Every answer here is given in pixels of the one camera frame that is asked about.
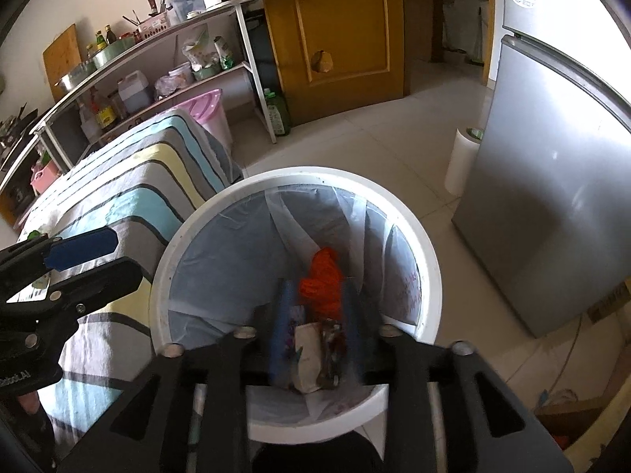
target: silver refrigerator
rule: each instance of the silver refrigerator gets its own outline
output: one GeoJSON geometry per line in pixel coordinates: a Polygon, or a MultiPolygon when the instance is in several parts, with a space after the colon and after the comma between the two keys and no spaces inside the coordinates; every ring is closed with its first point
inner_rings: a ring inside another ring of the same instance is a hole
{"type": "Polygon", "coordinates": [[[535,336],[631,275],[631,50],[600,0],[505,0],[453,223],[535,336]]]}

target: screw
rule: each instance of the screw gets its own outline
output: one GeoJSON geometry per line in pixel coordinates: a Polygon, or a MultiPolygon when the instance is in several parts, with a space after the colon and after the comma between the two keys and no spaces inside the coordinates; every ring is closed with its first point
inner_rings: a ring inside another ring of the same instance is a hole
{"type": "Polygon", "coordinates": [[[179,358],[184,353],[184,347],[179,343],[169,343],[162,349],[162,355],[166,358],[179,358]]]}
{"type": "Polygon", "coordinates": [[[396,338],[403,334],[399,329],[390,324],[385,324],[379,327],[379,335],[381,338],[396,338]]]}
{"type": "Polygon", "coordinates": [[[452,344],[451,350],[457,356],[470,356],[475,352],[475,347],[468,341],[457,341],[452,344]]]}
{"type": "Polygon", "coordinates": [[[29,334],[24,340],[24,345],[27,349],[32,349],[35,345],[37,345],[37,342],[37,334],[29,334]]]}
{"type": "Polygon", "coordinates": [[[234,330],[234,336],[240,340],[249,340],[256,336],[256,329],[254,327],[237,327],[234,330]]]}

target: pot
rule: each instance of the pot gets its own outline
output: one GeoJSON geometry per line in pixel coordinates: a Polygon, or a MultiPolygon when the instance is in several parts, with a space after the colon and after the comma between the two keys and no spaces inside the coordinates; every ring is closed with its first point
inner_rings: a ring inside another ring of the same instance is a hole
{"type": "Polygon", "coordinates": [[[94,60],[94,64],[97,66],[97,69],[101,69],[104,65],[110,63],[117,56],[121,55],[121,53],[133,48],[135,45],[136,40],[134,39],[134,36],[123,37],[98,52],[92,60],[94,60]]]}
{"type": "Polygon", "coordinates": [[[61,87],[65,90],[66,94],[71,93],[77,86],[83,82],[88,76],[96,72],[97,66],[94,65],[92,60],[86,60],[81,62],[77,67],[70,71],[67,75],[61,78],[55,86],[61,87]]]}

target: orange plastic bag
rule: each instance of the orange plastic bag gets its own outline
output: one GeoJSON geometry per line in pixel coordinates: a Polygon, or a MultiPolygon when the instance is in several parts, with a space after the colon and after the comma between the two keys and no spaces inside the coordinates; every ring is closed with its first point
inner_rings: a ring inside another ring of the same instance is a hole
{"type": "Polygon", "coordinates": [[[301,280],[300,294],[322,318],[342,320],[341,283],[344,276],[336,263],[338,254],[330,247],[320,249],[311,261],[309,276],[301,280]]]}

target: bed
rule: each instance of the bed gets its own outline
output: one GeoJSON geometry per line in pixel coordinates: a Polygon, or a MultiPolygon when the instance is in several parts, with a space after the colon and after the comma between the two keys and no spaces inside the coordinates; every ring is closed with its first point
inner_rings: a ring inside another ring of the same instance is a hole
{"type": "MultiPolygon", "coordinates": [[[[50,285],[122,256],[143,270],[136,292],[79,320],[61,354],[62,380],[40,390],[60,456],[152,359],[149,294],[169,240],[206,200],[241,179],[219,141],[172,110],[81,161],[35,203],[20,240],[34,229],[67,238],[104,225],[119,237],[113,254],[52,272],[50,285]]],[[[27,287],[14,300],[41,299],[46,291],[27,287]]]]}

